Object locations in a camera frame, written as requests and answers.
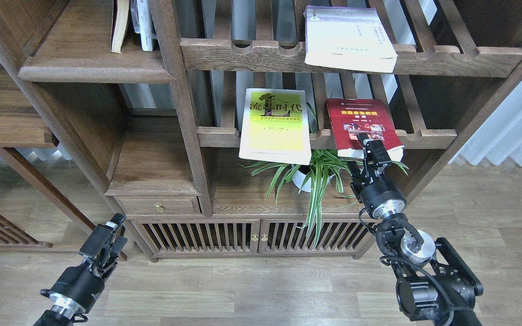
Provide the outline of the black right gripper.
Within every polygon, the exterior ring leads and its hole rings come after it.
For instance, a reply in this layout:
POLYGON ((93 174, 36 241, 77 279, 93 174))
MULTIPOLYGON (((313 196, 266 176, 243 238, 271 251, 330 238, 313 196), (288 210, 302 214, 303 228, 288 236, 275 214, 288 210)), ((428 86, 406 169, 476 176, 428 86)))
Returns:
POLYGON ((404 195, 393 180, 377 171, 392 163, 383 142, 373 140, 365 133, 358 134, 358 140, 364 151, 364 169, 361 171, 357 161, 347 162, 352 178, 351 188, 358 202, 364 204, 373 219, 388 219, 402 213, 406 206, 404 195))

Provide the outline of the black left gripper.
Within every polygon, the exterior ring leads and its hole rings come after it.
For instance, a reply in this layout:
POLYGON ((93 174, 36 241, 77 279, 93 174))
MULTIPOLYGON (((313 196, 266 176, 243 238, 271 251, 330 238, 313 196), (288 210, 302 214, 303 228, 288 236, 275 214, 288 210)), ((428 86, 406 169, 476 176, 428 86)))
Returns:
POLYGON ((128 242, 126 237, 119 235, 125 219, 126 216, 116 213, 106 224, 97 225, 79 250, 79 254, 85 257, 83 262, 67 268, 51 289, 41 289, 40 294, 54 302, 50 317, 74 320, 79 316, 87 319, 85 314, 103 292, 104 283, 116 268, 128 242))

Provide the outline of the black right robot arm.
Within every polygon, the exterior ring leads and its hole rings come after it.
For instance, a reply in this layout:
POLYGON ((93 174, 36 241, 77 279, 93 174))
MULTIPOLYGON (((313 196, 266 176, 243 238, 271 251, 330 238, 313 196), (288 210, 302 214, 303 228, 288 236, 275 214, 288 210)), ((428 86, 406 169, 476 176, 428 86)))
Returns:
POLYGON ((406 199, 385 174, 391 163, 380 140, 360 133, 362 169, 348 163, 351 188, 364 210, 379 219, 371 233, 382 253, 380 261, 393 268, 400 311, 411 321, 435 326, 479 326, 474 312, 483 286, 447 239, 432 239, 415 229, 403 213, 406 199))

